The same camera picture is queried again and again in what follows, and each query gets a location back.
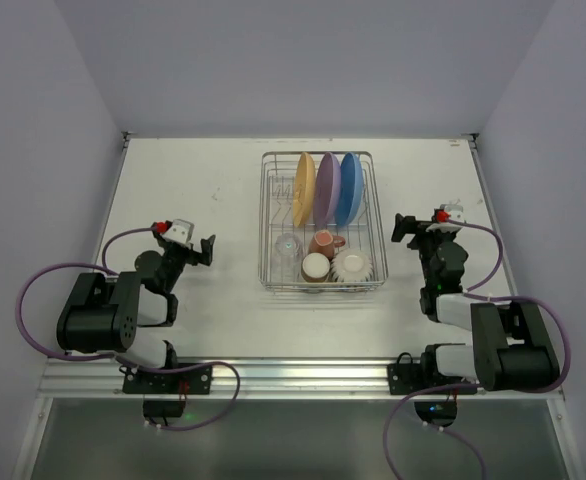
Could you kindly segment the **blue plate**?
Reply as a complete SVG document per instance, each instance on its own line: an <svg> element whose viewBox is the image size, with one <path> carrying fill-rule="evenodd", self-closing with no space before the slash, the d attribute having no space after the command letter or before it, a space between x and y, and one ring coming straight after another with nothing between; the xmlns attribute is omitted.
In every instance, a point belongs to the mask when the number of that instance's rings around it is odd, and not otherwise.
<svg viewBox="0 0 586 480"><path fill-rule="evenodd" d="M349 152L344 156L340 174L340 195L334 217L338 227L345 227L354 220L362 201L364 175L357 154Z"/></svg>

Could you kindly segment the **clear glass tumbler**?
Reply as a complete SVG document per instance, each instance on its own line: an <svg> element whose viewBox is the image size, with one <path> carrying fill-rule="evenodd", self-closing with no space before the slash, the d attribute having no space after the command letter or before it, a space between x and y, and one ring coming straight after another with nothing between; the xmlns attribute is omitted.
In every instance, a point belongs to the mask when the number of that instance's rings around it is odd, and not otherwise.
<svg viewBox="0 0 586 480"><path fill-rule="evenodd" d="M297 282L303 258L303 243L294 233L283 233L274 244L271 278L277 283Z"/></svg>

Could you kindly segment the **purple plate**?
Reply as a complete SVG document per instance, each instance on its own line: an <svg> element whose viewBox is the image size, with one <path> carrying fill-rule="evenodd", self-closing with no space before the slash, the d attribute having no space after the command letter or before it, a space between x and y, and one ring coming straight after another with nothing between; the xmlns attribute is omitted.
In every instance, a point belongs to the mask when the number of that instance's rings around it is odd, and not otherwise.
<svg viewBox="0 0 586 480"><path fill-rule="evenodd" d="M327 152L317 170L313 218L317 228L325 228L333 218L341 187L340 163L337 156Z"/></svg>

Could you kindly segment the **yellow plate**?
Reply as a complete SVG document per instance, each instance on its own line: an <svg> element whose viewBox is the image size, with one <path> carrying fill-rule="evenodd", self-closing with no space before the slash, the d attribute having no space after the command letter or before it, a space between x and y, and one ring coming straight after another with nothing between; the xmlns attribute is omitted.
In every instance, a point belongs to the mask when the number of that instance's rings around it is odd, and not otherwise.
<svg viewBox="0 0 586 480"><path fill-rule="evenodd" d="M312 156L302 152L297 164L294 180L292 215L295 227L307 223L313 207L315 195L316 168Z"/></svg>

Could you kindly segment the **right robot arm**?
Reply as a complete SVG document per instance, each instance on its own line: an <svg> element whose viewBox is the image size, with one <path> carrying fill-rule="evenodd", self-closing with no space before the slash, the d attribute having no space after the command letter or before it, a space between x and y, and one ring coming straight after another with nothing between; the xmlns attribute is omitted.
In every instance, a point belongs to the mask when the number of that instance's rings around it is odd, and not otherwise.
<svg viewBox="0 0 586 480"><path fill-rule="evenodd" d="M396 214L392 241L409 237L409 249L420 258L422 313L434 323L470 332L472 342L428 345L419 360L397 360L390 373L409 391L457 384L527 393L560 387L571 353L555 352L543 319L550 307L530 297L480 295L477 285L463 287L469 254L456 237L466 225L460 212L446 206L429 220Z"/></svg>

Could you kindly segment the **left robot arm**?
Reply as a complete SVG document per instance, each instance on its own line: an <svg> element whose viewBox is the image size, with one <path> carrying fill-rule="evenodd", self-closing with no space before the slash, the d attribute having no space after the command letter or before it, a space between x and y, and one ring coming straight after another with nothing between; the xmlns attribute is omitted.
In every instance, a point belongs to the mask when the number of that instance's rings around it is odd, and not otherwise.
<svg viewBox="0 0 586 480"><path fill-rule="evenodd" d="M148 330L174 324L179 300L173 289L187 266L212 263L216 237L202 239L195 250L168 232L154 236L161 250L139 254L132 271L78 276L57 322L63 350L112 355L154 373L179 367L173 345Z"/></svg>

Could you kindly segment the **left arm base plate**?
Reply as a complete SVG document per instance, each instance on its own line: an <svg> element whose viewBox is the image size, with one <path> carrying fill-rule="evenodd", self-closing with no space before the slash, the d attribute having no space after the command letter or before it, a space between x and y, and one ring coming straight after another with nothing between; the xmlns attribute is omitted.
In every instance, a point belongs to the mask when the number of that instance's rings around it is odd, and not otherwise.
<svg viewBox="0 0 586 480"><path fill-rule="evenodd" d="M208 395L213 378L211 366L179 374L134 372L125 366L120 366L119 371L124 375L125 394Z"/></svg>

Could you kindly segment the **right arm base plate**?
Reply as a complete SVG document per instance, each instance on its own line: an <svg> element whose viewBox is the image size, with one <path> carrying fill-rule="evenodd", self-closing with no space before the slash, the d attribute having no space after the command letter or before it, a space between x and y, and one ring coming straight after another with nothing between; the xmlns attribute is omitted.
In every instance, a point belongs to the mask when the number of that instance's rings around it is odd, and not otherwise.
<svg viewBox="0 0 586 480"><path fill-rule="evenodd" d="M450 386L463 384L464 388L458 390L462 395L474 395L477 386L459 376L446 376L441 374L436 367L434 350L426 350L420 358L414 358L410 353L401 353L395 361L386 367L387 382L391 395L408 395L438 386Z"/></svg>

